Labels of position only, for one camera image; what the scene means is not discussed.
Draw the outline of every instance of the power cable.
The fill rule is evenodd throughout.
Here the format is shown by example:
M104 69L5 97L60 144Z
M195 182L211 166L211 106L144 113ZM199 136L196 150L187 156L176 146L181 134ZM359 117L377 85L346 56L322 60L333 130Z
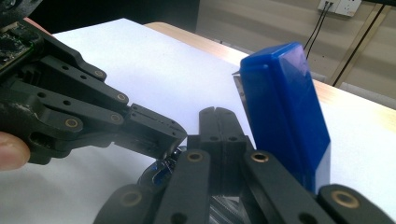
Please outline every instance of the power cable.
M308 41L306 41L306 44L305 44L305 46L304 46L304 49L305 49L306 46L308 45L308 43L309 43L309 41L311 40L312 36L314 35L315 31L318 29L318 25L319 25L319 23L320 23L321 18L323 17L323 13L324 13L324 11L325 11L325 9L326 9L327 4L329 4L329 2L326 1L326 2L324 3L323 10L322 10L322 12L320 13L320 17L319 17L319 19L318 19L317 26L315 26L314 31L312 32L311 36L309 36Z
M307 59L307 60L308 60L309 52L311 52L312 46L314 46L315 40L317 39L318 34L319 34L319 32L320 32L320 28L321 28L321 26L322 26L322 24L323 24L323 22L324 22L324 19L326 18L326 14L327 14L327 12L329 11L329 9L330 9L331 6L332 6L332 2L330 2L329 6L327 7L326 11L324 12L324 14L323 14L323 19L322 19L321 22L320 22L320 26L319 26L319 28L318 28L317 34L315 35L314 40L312 40L311 46L309 47L309 50L308 50L308 52L306 53L306 59Z

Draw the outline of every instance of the blue plastic container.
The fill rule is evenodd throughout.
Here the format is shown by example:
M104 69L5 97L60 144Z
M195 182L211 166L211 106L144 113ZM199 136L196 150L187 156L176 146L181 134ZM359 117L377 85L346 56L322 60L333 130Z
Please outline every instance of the blue plastic container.
M273 153L308 190L330 183L330 136L299 43L256 52L240 69L257 149Z

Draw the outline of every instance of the wall outlet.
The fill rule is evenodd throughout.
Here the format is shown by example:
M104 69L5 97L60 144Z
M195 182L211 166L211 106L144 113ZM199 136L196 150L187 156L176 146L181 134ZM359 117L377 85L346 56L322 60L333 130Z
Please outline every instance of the wall outlet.
M360 5L361 5L361 0L341 0L340 4L335 10L335 13L353 17Z
M353 17L356 10L361 5L361 0L320 0L318 5L319 10L324 10L325 3L332 3L329 8L329 12L334 12L336 14Z
M340 4L340 0L320 0L318 9L325 10L325 9L327 9L327 7L329 6L330 3L332 3L332 6L329 8L329 12L335 12L338 5Z

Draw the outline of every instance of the black cable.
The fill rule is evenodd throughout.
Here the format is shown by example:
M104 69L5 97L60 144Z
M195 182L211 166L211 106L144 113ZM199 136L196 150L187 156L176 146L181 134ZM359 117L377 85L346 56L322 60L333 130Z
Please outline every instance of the black cable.
M320 26L319 26L319 28L318 28L317 34L315 35L314 40L312 40L311 46L309 47L309 50L308 50L308 52L306 53L306 59L307 59L307 60L308 60L309 52L311 52L312 46L314 46L315 40L317 39L318 34L319 34L319 32L320 32L320 28L321 28L321 26L322 26L322 24L323 24L323 22L324 22L324 19L326 18L326 14L327 14L327 12L329 11L329 9L330 9L331 6L332 6L332 3L329 4L329 6L327 7L326 11L324 12L323 19L322 19L321 22L320 22Z
M352 58L354 57L354 55L356 54L356 52L358 51L358 49L361 47L361 43L363 42L363 40L366 38L366 36L369 34L369 32L371 31L375 21L378 19L379 15L381 14L382 10L384 9L385 5L382 5L382 7L378 10L378 12L376 13L373 21L370 23L369 28L366 30L366 32L364 32L364 35L361 37L361 40L359 41L358 45L356 46L355 49L353 49L352 54L349 56L348 60L346 61L346 64L344 65L343 69L341 70L341 72L338 74L337 78L335 79L334 83L332 84L334 87L337 85L337 82L340 80L341 76L344 74L344 72L347 69L347 66L349 65L350 61L352 60Z
M327 4L329 4L329 2L326 1L326 2L324 3L323 10L322 10L322 12L320 13L320 17L319 17L319 19L318 19L317 26L315 26L315 29L314 29L314 31L312 32L312 35L309 36L308 41L306 41L306 44L305 44L305 46L304 46L304 49L306 48L306 46L308 45L308 43L309 43L309 41L311 40L312 36L314 35L315 31L317 30L318 25L319 25L319 23L320 23L320 20L321 20L321 18L322 18L322 16L323 16L323 13L324 13L324 11L326 10Z

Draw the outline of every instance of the white table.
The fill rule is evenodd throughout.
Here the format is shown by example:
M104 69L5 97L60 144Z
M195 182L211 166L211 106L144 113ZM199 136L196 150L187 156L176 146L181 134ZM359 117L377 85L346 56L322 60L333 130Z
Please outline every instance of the white table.
M251 136L231 76L236 65L127 20L55 36L105 70L106 83L131 103L176 120L188 134L198 133L201 109L221 106ZM357 107L321 105L332 138L332 182L360 191L396 219L396 133ZM152 162L116 146L85 147L46 166L0 173L0 223L92 223L109 195Z

